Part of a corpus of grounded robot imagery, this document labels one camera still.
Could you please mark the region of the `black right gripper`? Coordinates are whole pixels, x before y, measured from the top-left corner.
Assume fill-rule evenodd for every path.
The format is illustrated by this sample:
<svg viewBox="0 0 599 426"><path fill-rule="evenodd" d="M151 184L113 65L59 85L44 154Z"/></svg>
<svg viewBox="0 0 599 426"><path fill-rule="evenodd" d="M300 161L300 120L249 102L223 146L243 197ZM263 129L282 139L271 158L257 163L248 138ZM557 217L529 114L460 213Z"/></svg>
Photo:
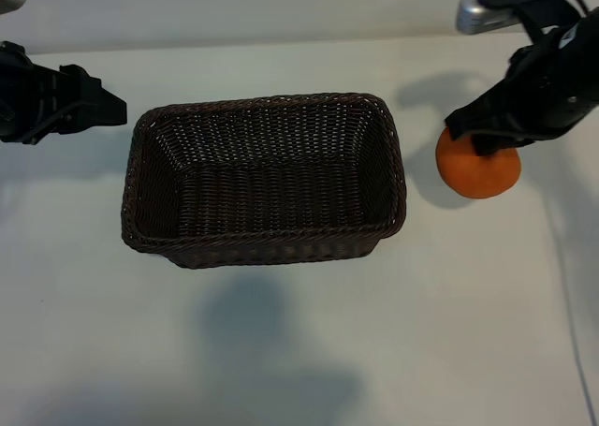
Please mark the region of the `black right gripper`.
<svg viewBox="0 0 599 426"><path fill-rule="evenodd" d="M519 133L527 140L557 139L598 106L596 16L555 28L520 53L506 86L495 84L445 118L451 138L472 136L478 156L497 153L501 137Z"/></svg>

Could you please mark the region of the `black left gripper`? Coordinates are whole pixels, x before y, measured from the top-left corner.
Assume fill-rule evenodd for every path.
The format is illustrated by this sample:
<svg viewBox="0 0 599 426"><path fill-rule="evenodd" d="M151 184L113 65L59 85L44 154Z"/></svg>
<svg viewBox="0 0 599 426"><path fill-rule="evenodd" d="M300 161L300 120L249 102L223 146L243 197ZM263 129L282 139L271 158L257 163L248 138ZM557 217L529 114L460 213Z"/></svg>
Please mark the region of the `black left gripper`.
<svg viewBox="0 0 599 426"><path fill-rule="evenodd" d="M53 70L34 64L25 48L1 43L1 141L36 144L94 126L126 124L126 103L80 66Z"/></svg>

